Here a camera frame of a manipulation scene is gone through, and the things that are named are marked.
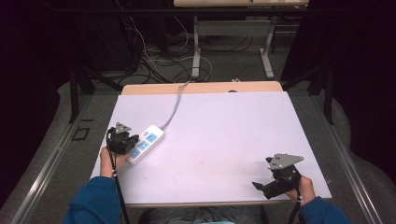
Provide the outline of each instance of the white table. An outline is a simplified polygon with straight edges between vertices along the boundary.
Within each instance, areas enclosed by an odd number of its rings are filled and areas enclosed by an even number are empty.
[[[303,6],[309,0],[175,0],[176,7],[282,7]],[[265,47],[260,49],[262,64],[268,79],[274,79],[274,73],[268,58],[268,50],[276,25],[276,17],[269,21],[199,21],[194,17],[194,59],[193,78],[199,76],[200,35],[252,35],[265,36]]]
[[[174,108],[179,85],[126,87],[108,127],[119,121],[135,134],[151,124],[161,126]],[[265,158],[276,153],[304,157],[297,169],[313,179],[317,195],[332,197],[290,98],[277,82],[191,83],[164,132],[163,141],[141,162],[119,171],[129,206],[288,200],[285,195],[267,200],[251,183],[274,181]],[[98,158],[92,176],[99,175],[99,167]]]

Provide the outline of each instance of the gripper camera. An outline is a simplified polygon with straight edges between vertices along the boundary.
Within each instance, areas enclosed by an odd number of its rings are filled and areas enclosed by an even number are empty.
[[[261,190],[267,199],[276,197],[292,189],[299,188],[301,175],[294,166],[294,163],[302,161],[303,157],[291,156],[288,154],[275,154],[273,158],[266,158],[269,163],[268,169],[273,173],[275,181],[263,185],[252,182],[257,190]]]

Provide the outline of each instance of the white board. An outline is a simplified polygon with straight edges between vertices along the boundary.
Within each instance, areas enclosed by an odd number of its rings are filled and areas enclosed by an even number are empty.
[[[176,100],[176,94],[121,95],[108,128],[120,122],[132,128],[132,135],[151,124],[160,127]],[[317,195],[332,197],[286,92],[183,94],[164,132],[141,162],[119,171],[126,203],[267,201],[251,182],[274,181],[265,158],[276,153],[304,157],[296,168],[313,180]],[[98,157],[92,177],[99,167]],[[271,200],[288,199],[283,194]]]

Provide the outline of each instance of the power strip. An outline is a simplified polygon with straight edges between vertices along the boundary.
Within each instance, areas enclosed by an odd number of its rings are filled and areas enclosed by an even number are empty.
[[[155,125],[150,125],[145,131],[139,134],[139,141],[134,145],[131,156],[126,161],[132,165],[136,165],[164,138],[163,130]]]

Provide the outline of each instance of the blue sleeve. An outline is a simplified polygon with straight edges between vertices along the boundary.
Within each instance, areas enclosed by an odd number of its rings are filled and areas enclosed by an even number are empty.
[[[120,196],[114,179],[97,176],[82,187],[69,203],[68,223],[119,223]]]
[[[306,224],[351,224],[350,220],[338,206],[327,203],[320,197],[301,207],[300,215]]]

